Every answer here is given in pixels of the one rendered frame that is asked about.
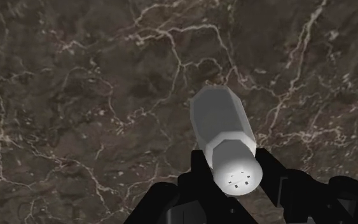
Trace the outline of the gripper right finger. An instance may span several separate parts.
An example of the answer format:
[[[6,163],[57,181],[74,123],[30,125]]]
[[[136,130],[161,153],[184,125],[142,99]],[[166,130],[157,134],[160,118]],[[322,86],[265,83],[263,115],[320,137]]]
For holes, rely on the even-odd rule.
[[[358,180],[334,176],[321,183],[304,171],[285,168],[264,148],[256,150],[260,186],[287,224],[358,224]]]

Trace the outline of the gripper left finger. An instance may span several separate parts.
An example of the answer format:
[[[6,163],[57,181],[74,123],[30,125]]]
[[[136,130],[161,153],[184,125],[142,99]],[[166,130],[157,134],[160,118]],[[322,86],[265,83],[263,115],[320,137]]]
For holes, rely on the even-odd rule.
[[[177,183],[153,184],[124,224],[258,224],[234,197],[215,184],[201,150]]]

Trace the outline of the white salt shaker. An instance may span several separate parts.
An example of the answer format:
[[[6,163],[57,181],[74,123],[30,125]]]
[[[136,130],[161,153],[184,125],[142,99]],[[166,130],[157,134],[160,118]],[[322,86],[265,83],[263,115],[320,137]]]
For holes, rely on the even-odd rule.
[[[228,195],[255,190],[263,177],[256,140],[240,98],[227,86],[204,86],[190,102],[197,143],[214,182]]]

